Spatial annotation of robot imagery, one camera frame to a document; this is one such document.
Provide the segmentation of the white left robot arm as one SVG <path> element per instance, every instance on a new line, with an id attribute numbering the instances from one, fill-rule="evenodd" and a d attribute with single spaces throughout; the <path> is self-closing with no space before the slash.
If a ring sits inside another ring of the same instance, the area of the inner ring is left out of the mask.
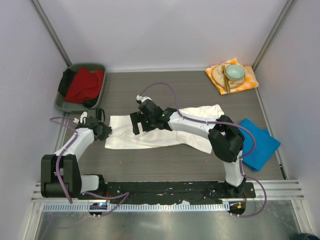
<path id="1" fill-rule="evenodd" d="M 51 122 L 60 124 L 73 132 L 71 138 L 55 153 L 45 154 L 41 159 L 40 192 L 44 198 L 64 198 L 72 203 L 75 198 L 90 194 L 100 200 L 107 188 L 101 174 L 81 175 L 78 161 L 85 150 L 96 140 L 105 141 L 112 128 L 105 125 L 105 111 L 92 108 L 79 118 L 67 117 L 76 127 L 63 124 L 53 117 Z"/>

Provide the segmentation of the white flower print t-shirt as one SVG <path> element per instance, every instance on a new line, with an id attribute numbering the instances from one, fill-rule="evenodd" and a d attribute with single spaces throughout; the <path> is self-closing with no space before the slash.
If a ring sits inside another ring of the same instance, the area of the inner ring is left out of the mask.
<path id="1" fill-rule="evenodd" d="M 139 123 L 139 134 L 135 135 L 129 115 L 111 116 L 109 126 L 112 128 L 112 133 L 105 140 L 104 147 L 106 149 L 141 150 L 185 144 L 206 154 L 212 152 L 208 139 L 183 131 L 154 129 L 145 132 Z"/>

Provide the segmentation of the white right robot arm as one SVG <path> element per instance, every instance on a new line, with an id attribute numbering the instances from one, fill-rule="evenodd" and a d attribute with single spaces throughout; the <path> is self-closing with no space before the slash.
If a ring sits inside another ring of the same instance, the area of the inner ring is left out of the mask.
<path id="1" fill-rule="evenodd" d="M 138 111 L 129 115 L 132 132 L 140 134 L 138 124 L 143 132 L 166 130 L 189 133 L 208 140 L 215 156 L 223 161 L 225 169 L 226 193 L 233 198 L 244 191 L 246 177 L 240 166 L 245 136 L 226 116 L 214 118 L 196 117 L 182 113 L 179 109 L 161 109 L 151 99 L 138 100 Z"/>

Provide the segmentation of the blue t-shirt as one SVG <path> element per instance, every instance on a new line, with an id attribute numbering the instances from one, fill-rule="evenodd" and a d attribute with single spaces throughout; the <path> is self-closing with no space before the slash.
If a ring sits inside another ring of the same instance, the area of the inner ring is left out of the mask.
<path id="1" fill-rule="evenodd" d="M 246 128 L 255 138 L 255 149 L 243 158 L 243 163 L 252 171 L 260 171 L 273 156 L 281 143 L 270 136 L 267 129 L 260 129 L 249 119 L 245 118 L 240 126 Z"/>

